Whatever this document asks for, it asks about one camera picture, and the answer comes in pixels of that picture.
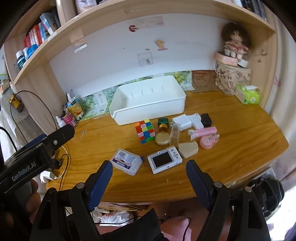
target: fabric storage basket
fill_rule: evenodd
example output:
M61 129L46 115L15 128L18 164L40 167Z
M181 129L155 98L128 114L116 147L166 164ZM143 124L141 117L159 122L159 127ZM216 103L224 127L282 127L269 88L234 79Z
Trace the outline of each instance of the fabric storage basket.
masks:
M217 74L215 84L226 95L235 95L236 86L249 85L251 80L251 69L233 67L216 62Z
M184 112L186 94L169 75L119 86L110 105L118 125Z

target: barcode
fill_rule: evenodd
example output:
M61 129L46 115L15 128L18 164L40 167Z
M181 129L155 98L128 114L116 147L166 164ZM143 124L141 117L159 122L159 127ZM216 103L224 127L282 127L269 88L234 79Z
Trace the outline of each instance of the barcode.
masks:
M126 156L126 153L123 151L118 152L118 154L121 158L124 158Z

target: white curtain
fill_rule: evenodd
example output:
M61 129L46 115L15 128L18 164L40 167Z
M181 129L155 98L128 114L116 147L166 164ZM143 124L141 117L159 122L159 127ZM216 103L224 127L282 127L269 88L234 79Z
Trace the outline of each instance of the white curtain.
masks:
M289 148L271 164L285 191L296 186L296 43L276 17L279 52L274 84L265 110L285 135Z

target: white storage container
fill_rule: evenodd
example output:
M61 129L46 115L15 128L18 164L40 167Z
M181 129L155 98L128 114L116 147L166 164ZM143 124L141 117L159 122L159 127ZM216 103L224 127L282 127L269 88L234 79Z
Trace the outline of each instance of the white storage container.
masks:
M113 166L134 176L142 164L140 156L119 148L110 159Z
M184 112L186 94L169 75L119 86L110 105L118 125Z

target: black screen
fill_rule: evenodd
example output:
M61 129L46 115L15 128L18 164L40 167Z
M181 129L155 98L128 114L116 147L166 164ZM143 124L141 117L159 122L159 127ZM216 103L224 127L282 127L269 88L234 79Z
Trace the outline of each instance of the black screen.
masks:
M163 153L159 156L156 156L156 157L152 157L152 160L153 160L156 168L172 162L172 158L170 157L168 152L165 152L165 153Z

